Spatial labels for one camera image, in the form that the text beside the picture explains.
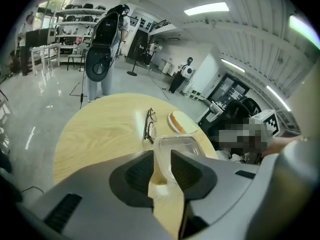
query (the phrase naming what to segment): desk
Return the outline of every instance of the desk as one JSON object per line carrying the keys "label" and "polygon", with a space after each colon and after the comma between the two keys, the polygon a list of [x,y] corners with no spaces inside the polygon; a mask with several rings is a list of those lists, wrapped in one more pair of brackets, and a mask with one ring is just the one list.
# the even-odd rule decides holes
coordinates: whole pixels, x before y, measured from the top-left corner
{"label": "desk", "polygon": [[48,55],[50,56],[51,49],[57,49],[56,61],[59,67],[60,66],[60,46],[61,45],[59,43],[54,43],[49,45],[43,45],[40,47],[33,47],[31,49],[32,71],[34,75],[37,74],[36,64],[35,64],[35,52],[41,52],[42,70],[43,70],[43,74],[45,75],[46,74],[45,51],[48,49]]}
{"label": "desk", "polygon": [[[152,150],[150,141],[143,140],[150,108],[156,113],[157,136],[175,135],[168,125],[168,115],[179,109],[160,99],[137,93],[119,93],[86,105],[71,118],[60,135],[54,157],[54,182],[57,184],[88,165]],[[200,128],[194,138],[207,157],[217,159],[212,144]],[[184,195],[179,186],[166,183],[155,167],[148,195],[154,201],[154,216],[177,238],[184,209]]]}

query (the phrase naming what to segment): eyeglasses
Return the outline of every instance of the eyeglasses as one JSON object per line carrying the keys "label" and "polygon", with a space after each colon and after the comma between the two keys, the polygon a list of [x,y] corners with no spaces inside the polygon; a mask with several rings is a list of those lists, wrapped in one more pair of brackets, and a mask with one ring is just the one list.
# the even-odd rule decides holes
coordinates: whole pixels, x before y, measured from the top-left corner
{"label": "eyeglasses", "polygon": [[157,121],[156,112],[152,108],[148,110],[145,118],[143,139],[148,139],[152,144],[156,138],[157,132],[154,123]]}

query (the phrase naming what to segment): window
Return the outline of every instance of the window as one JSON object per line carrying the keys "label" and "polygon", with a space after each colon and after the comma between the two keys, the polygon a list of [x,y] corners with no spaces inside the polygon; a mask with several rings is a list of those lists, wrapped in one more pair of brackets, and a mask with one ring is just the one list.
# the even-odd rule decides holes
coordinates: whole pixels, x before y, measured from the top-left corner
{"label": "window", "polygon": [[63,19],[61,17],[54,17],[54,19],[52,19],[54,11],[64,9],[71,1],[72,0],[50,0],[40,3],[38,12],[34,18],[33,30],[49,28],[52,20],[53,23],[56,23],[57,18],[59,18],[58,21],[61,22]]}
{"label": "window", "polygon": [[41,8],[47,8],[47,4],[48,4],[48,2],[40,3],[40,4],[39,4],[39,7],[41,7]]}
{"label": "window", "polygon": [[71,4],[71,1],[72,0],[64,0],[64,3],[63,3],[63,5],[62,5],[62,10],[67,6],[67,5],[69,5],[69,4]]}
{"label": "window", "polygon": [[41,28],[42,18],[44,14],[41,12],[37,12],[34,17],[33,30],[37,30]]}
{"label": "window", "polygon": [[64,1],[65,0],[50,0],[47,8],[51,9],[51,11],[60,10]]}

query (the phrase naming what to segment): ceiling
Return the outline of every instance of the ceiling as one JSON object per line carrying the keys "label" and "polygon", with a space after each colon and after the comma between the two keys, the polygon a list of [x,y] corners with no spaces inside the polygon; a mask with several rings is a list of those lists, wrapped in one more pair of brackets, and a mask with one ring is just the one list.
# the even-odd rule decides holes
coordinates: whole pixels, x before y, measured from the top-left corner
{"label": "ceiling", "polygon": [[[168,20],[181,30],[179,34],[185,38],[214,44],[218,56],[246,69],[241,77],[254,83],[262,93],[269,85],[284,99],[290,97],[319,57],[319,50],[311,42],[289,28],[290,15],[308,22],[289,0],[121,2],[135,4]],[[196,6],[218,2],[225,2],[229,11],[192,16],[184,13],[184,10]],[[283,109],[279,101],[273,101],[280,110]]]}

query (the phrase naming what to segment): table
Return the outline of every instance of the table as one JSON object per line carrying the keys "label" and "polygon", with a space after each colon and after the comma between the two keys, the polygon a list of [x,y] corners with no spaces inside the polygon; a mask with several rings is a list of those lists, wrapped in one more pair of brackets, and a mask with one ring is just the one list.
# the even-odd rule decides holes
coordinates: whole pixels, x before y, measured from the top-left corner
{"label": "table", "polygon": [[50,57],[50,51],[51,49],[57,49],[57,64],[58,67],[60,66],[60,47],[61,45],[59,43],[54,43],[54,44],[49,44],[49,45],[43,45],[40,47],[33,47],[31,49],[31,61],[32,61],[32,71],[33,74],[36,75],[37,74],[37,70],[36,70],[36,64],[35,64],[35,53],[36,52],[41,52],[41,63],[42,63],[42,70],[43,70],[43,74],[46,74],[46,60],[45,60],[45,50],[48,49],[48,55]]}
{"label": "table", "polygon": [[[86,105],[71,118],[60,135],[54,157],[54,182],[57,184],[88,165],[152,150],[150,141],[143,140],[150,108],[156,113],[157,136],[175,135],[168,125],[168,115],[179,109],[160,99],[119,93]],[[207,157],[217,159],[212,144],[200,128],[194,137]],[[179,186],[164,181],[155,166],[148,195],[154,200],[154,216],[177,238],[184,209],[184,195]]]}

